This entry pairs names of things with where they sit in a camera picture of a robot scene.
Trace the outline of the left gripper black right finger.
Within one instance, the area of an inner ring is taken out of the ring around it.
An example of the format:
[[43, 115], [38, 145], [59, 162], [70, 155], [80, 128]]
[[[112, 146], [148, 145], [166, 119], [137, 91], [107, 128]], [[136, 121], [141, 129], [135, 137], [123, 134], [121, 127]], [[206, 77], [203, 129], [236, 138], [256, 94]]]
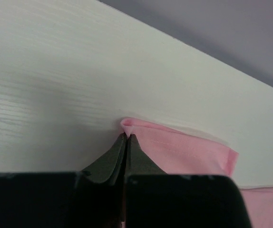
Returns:
[[243, 197], [222, 175], [166, 174], [141, 150], [137, 137], [127, 141], [127, 228], [249, 228]]

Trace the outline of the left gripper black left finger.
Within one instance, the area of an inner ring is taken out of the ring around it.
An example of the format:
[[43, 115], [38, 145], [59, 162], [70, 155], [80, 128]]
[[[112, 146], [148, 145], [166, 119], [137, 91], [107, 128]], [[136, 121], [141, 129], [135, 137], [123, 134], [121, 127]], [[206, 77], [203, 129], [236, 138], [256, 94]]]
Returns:
[[0, 172], [0, 228], [119, 228], [127, 136], [81, 171]]

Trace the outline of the pink t shirt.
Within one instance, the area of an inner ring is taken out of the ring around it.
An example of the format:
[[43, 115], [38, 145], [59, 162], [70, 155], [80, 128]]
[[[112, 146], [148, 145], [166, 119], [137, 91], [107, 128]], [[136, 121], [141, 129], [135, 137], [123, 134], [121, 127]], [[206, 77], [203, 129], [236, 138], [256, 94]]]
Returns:
[[[125, 118], [127, 136], [136, 135], [142, 151], [168, 174], [232, 176], [238, 153], [218, 142], [155, 123]], [[240, 189], [254, 228], [273, 228], [273, 187]]]

